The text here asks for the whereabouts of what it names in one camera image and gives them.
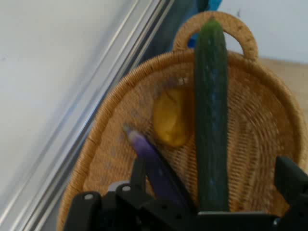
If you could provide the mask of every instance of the eggplant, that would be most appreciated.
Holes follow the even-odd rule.
[[[124,131],[138,158],[145,161],[146,175],[156,197],[195,213],[188,191],[167,160],[141,133],[129,126],[124,126]]]

